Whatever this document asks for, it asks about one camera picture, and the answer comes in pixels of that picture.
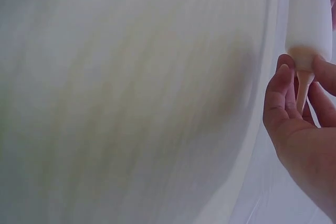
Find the bottle nozzle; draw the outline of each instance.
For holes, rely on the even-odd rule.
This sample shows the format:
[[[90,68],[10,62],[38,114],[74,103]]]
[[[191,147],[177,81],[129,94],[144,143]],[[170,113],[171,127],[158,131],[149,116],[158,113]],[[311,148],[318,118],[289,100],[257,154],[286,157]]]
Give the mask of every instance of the bottle nozzle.
[[[296,98],[296,108],[302,115],[303,109],[306,105],[309,85],[314,80],[314,74],[309,71],[298,70],[297,76],[299,80],[299,89],[298,89],[298,95]]]

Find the white backdrop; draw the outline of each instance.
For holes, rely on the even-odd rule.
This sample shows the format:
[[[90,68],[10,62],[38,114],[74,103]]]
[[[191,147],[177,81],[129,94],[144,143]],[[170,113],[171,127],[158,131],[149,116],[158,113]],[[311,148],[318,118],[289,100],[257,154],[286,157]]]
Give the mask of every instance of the white backdrop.
[[[0,223],[324,224],[257,136],[285,27],[286,0],[0,0]]]

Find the white bottle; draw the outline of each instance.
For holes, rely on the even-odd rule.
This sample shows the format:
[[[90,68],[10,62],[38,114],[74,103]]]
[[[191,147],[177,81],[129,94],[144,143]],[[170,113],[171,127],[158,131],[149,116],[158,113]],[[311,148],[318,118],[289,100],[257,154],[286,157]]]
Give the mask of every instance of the white bottle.
[[[297,108],[302,113],[309,85],[314,79],[311,65],[315,55],[331,60],[330,0],[289,0],[286,50],[296,64],[300,83]]]

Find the white sheet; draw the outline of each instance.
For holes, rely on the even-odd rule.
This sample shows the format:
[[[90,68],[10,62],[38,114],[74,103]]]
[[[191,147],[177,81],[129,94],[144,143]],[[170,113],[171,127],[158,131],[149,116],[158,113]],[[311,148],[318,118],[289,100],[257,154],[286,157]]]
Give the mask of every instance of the white sheet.
[[[0,223],[280,220],[270,218],[281,205],[269,198],[291,181],[263,130],[241,186],[285,8],[284,0],[0,0]],[[112,152],[106,139],[118,137]],[[275,185],[260,181],[275,176],[271,168],[281,172]],[[298,220],[289,209],[281,216]]]

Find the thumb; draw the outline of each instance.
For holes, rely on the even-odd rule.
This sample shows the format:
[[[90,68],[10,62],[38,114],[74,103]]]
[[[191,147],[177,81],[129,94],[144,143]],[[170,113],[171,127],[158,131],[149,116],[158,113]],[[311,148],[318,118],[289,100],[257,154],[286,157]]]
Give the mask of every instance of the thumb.
[[[336,65],[316,56],[312,63],[316,80],[333,96],[336,96]]]

